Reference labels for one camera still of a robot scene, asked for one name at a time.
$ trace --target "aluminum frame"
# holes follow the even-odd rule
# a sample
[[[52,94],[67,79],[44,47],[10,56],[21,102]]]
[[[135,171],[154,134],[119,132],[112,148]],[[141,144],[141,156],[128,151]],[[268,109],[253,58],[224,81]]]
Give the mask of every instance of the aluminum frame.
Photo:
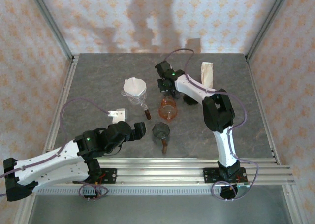
[[[68,73],[65,77],[63,89],[61,91],[58,106],[55,110],[54,119],[52,121],[50,132],[45,143],[44,153],[50,151],[54,147],[54,143],[57,137],[59,129],[58,114],[62,108],[62,105],[66,102],[70,86],[72,83],[73,75],[76,69],[79,56],[76,55],[74,60],[69,66]],[[261,115],[264,120],[264,124],[267,129],[268,140],[272,142],[272,136],[268,128],[268,122],[266,121],[265,114],[259,101],[259,95],[255,90],[258,105]],[[272,145],[271,149],[274,150],[274,158],[267,159],[249,159],[259,164],[259,176],[256,181],[256,185],[282,185],[283,192],[286,195],[286,202],[289,208],[289,213],[293,223],[303,224],[307,223],[305,214],[301,209],[301,202],[295,187],[294,177],[289,166],[282,166],[279,162],[278,153],[276,147]],[[205,184],[202,175],[202,169],[205,167],[217,167],[216,160],[201,160],[201,159],[116,159],[116,158],[99,158],[101,167],[114,167],[118,169],[120,175],[117,176],[117,183],[109,186],[110,188],[120,187],[123,190],[127,190],[130,187],[178,187],[195,188],[194,192],[200,188],[209,187],[210,184]],[[255,172],[255,166],[252,164],[242,164],[247,169],[248,178],[252,180]],[[70,195],[70,190],[77,189],[78,186],[68,183],[53,186],[53,188],[63,187],[65,193]],[[51,188],[45,188],[42,190],[42,194],[47,193]],[[14,220],[15,224],[28,223],[32,207],[34,205],[35,194],[22,200]]]
[[[34,0],[38,9],[40,10],[42,16],[46,20],[48,26],[50,27],[51,31],[53,32],[56,40],[60,44],[64,54],[67,56],[69,60],[73,59],[73,54],[71,53],[70,48],[68,47],[67,42],[65,41],[61,31],[59,30],[52,14],[50,13],[47,5],[45,4],[44,0]]]
[[[260,43],[262,42],[264,36],[266,35],[269,27],[271,26],[273,20],[275,19],[277,13],[279,12],[280,8],[282,7],[285,0],[276,0],[273,4],[269,14],[267,15],[266,20],[262,24],[252,46],[250,47],[247,54],[245,54],[245,58],[248,62],[252,59],[253,55],[255,54],[256,50],[258,49]]]
[[[256,95],[256,99],[257,99],[259,111],[260,111],[260,114],[261,114],[261,117],[262,117],[262,121],[263,121],[265,129],[266,129],[266,134],[267,134],[267,138],[268,138],[268,141],[269,141],[269,146],[270,146],[271,152],[273,154],[273,157],[274,157],[276,163],[278,165],[280,165],[279,155],[278,155],[278,152],[277,152],[277,149],[276,149],[276,146],[275,146],[275,142],[274,142],[274,139],[273,139],[272,134],[271,134],[271,130],[270,130],[267,118],[266,118],[266,114],[264,112],[264,107],[263,107],[263,105],[261,103],[261,98],[259,96],[259,93],[258,93],[258,90],[257,90],[257,87],[256,87],[255,79],[254,79],[254,76],[252,74],[252,70],[251,70],[250,64],[248,62],[247,62],[247,68],[248,68],[248,71],[250,73],[250,77],[251,77],[251,80],[252,80],[252,86],[254,88],[254,92],[255,92],[255,95]]]

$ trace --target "floral wall pattern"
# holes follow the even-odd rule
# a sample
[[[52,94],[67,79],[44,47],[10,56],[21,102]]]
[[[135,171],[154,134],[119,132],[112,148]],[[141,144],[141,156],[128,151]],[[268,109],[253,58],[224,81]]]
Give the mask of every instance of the floral wall pattern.
[[[275,0],[45,0],[72,53],[247,53]]]
[[[69,63],[33,0],[0,1],[2,174],[4,159],[42,153]],[[13,223],[18,205],[1,197],[0,222]]]
[[[286,0],[251,61],[283,164],[315,222],[315,0]]]

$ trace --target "gray countertop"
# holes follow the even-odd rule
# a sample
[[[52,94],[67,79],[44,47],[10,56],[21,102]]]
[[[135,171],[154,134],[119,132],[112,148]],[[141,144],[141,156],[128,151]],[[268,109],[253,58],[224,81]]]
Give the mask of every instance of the gray countertop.
[[[125,108],[127,122],[145,122],[147,133],[139,141],[126,142],[116,157],[125,158],[207,158],[216,159],[218,150],[212,132],[203,121],[201,105],[189,106],[183,96],[176,101],[177,117],[168,123],[158,115],[163,93],[159,92],[158,74],[154,66],[165,54],[81,54],[75,70],[68,99],[86,97],[106,110]],[[174,54],[168,62],[183,69],[189,54]],[[237,95],[248,111],[247,123],[233,132],[236,153],[241,158],[271,158],[258,103],[255,97],[247,63],[242,54],[195,54],[189,63],[188,74],[200,80],[202,62],[213,62],[214,88],[225,89]],[[147,120],[140,105],[132,105],[121,95],[124,80],[136,77],[147,84],[147,100],[152,119]],[[243,119],[240,105],[232,101],[235,111],[234,124]],[[68,138],[81,135],[86,130],[107,127],[112,118],[84,101],[69,105],[63,114]],[[162,145],[153,140],[152,128],[157,122],[165,122],[171,129],[167,154],[162,155]],[[58,132],[55,147],[62,145],[63,135]]]

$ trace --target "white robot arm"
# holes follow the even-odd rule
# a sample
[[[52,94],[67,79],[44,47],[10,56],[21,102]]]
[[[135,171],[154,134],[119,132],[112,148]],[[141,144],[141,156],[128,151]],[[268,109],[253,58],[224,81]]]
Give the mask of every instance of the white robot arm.
[[[89,130],[61,148],[40,156],[17,161],[3,161],[7,201],[17,201],[44,186],[67,181],[96,182],[102,175],[96,158],[109,154],[122,143],[141,139],[146,133],[144,122],[135,129],[124,121],[105,128]]]
[[[207,93],[199,89],[197,86],[201,88],[204,88],[204,86],[189,76],[187,79],[182,70],[175,72],[167,61],[162,61],[156,65],[155,68],[161,77],[161,79],[157,81],[161,92],[170,92],[172,95],[174,95],[175,92],[182,92],[202,105],[204,122],[214,133],[217,142],[220,176],[228,180],[240,169],[240,163],[231,154],[228,144],[227,132],[232,127],[235,116],[228,96]],[[235,153],[232,132],[230,132],[230,145],[233,153]]]

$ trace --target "purple cable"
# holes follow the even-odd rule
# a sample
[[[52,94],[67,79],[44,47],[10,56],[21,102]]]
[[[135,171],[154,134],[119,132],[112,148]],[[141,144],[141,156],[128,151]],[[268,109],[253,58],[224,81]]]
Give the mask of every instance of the purple cable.
[[[79,196],[82,197],[82,198],[84,198],[84,196],[81,195],[81,190],[82,190],[85,186],[91,186],[92,188],[94,188],[94,190],[95,190],[95,192],[96,192],[97,195],[99,194],[100,189],[106,190],[106,193],[104,193],[104,194],[102,194],[102,195],[100,195],[100,196],[98,196],[98,197],[96,197],[96,198],[93,198],[93,201],[98,200],[98,199],[101,199],[101,198],[104,198],[104,197],[109,193],[109,189],[108,189],[107,187],[103,186],[103,185],[100,185],[100,184],[90,184],[90,183],[86,183],[86,182],[84,182],[84,181],[79,181],[79,183],[83,184],[83,185],[79,188]]]
[[[33,166],[37,166],[37,165],[41,165],[45,162],[48,162],[50,161],[51,159],[57,157],[61,152],[62,150],[65,148],[66,144],[67,144],[67,141],[68,141],[68,136],[67,136],[67,133],[66,133],[66,130],[64,128],[64,124],[63,124],[63,112],[65,110],[65,108],[71,103],[71,102],[75,102],[75,101],[79,101],[79,100],[83,100],[83,101],[86,101],[86,102],[89,102],[90,104],[92,104],[93,106],[95,106],[96,108],[98,108],[100,111],[106,113],[106,114],[109,114],[108,111],[104,110],[103,108],[99,107],[95,102],[93,102],[92,100],[90,99],[87,99],[87,98],[84,98],[84,97],[76,97],[76,98],[73,98],[71,100],[69,100],[68,102],[66,102],[63,107],[61,108],[60,110],[60,114],[59,114],[59,121],[60,121],[60,128],[62,130],[62,132],[64,133],[64,143],[63,145],[60,147],[60,149],[58,150],[58,152],[54,155],[52,155],[51,157],[47,158],[47,159],[44,159],[43,161],[39,161],[39,162],[35,162],[35,163],[32,163],[32,164],[29,164],[29,165],[26,165],[26,166],[23,166],[23,167],[19,167],[19,168],[16,168],[16,169],[13,169],[11,171],[8,171],[2,175],[0,175],[0,179],[13,173],[13,172],[17,172],[19,170],[22,170],[22,169],[26,169],[26,168],[30,168],[30,167],[33,167]],[[6,194],[0,194],[0,197],[4,197],[6,196]]]
[[[233,198],[233,199],[222,199],[222,198],[219,198],[219,197],[217,197],[217,196],[214,195],[214,189],[213,189],[213,188],[214,188],[214,186],[215,186],[216,184],[218,184],[218,183],[225,183],[225,184],[228,184],[230,187],[232,187],[234,193],[236,193],[234,187],[233,187],[229,182],[226,182],[226,181],[216,181],[216,182],[214,182],[214,183],[212,184],[212,186],[211,186],[211,195],[214,196],[215,198],[217,198],[218,200],[222,200],[222,201],[234,201],[234,200],[241,199],[241,198],[243,198],[243,197],[250,191],[250,189],[252,188],[254,182],[256,181],[256,178],[257,178],[257,175],[258,175],[258,171],[259,171],[259,165],[258,165],[257,162],[249,161],[249,160],[244,160],[244,159],[240,159],[240,158],[237,157],[237,155],[236,155],[236,154],[233,152],[233,150],[232,150],[231,139],[230,139],[230,132],[231,132],[232,130],[234,130],[235,128],[241,127],[242,125],[245,124],[245,122],[246,122],[246,120],[247,120],[247,111],[246,111],[245,105],[242,103],[242,101],[241,101],[237,96],[235,96],[235,95],[233,95],[233,94],[230,94],[230,93],[227,93],[227,92],[220,92],[220,91],[210,91],[210,90],[208,90],[208,89],[205,89],[205,88],[203,88],[203,87],[201,87],[201,86],[195,84],[193,81],[190,80],[190,78],[189,78],[189,76],[188,76],[188,74],[187,74],[187,69],[188,69],[188,63],[189,63],[189,61],[191,60],[191,58],[193,57],[193,55],[194,55],[194,53],[195,53],[192,49],[190,49],[190,48],[180,48],[180,49],[176,49],[176,50],[174,50],[173,52],[169,53],[169,54],[165,57],[164,61],[165,61],[169,56],[171,56],[173,53],[175,53],[175,52],[177,52],[177,51],[180,51],[180,50],[188,50],[188,51],[191,51],[191,52],[192,52],[191,56],[188,58],[188,60],[187,60],[186,63],[185,63],[185,66],[184,66],[185,76],[186,76],[186,79],[188,80],[189,83],[191,83],[192,85],[194,85],[194,86],[197,87],[198,89],[200,89],[200,90],[202,90],[202,91],[205,91],[206,93],[218,94],[218,95],[227,95],[227,96],[230,96],[230,97],[234,98],[236,101],[238,101],[238,103],[241,105],[241,107],[242,107],[242,109],[243,109],[243,111],[244,111],[244,119],[243,119],[243,121],[242,121],[240,124],[237,124],[237,125],[231,127],[231,128],[227,131],[227,141],[228,141],[228,146],[229,146],[231,155],[232,155],[235,159],[237,159],[237,160],[239,160],[239,161],[242,161],[242,162],[251,163],[251,164],[254,164],[254,165],[256,166],[256,173],[255,173],[254,179],[252,180],[252,183],[250,184],[250,187],[249,187],[249,189],[245,192],[245,194],[243,194],[243,195],[242,195],[241,197],[239,197],[239,198]]]

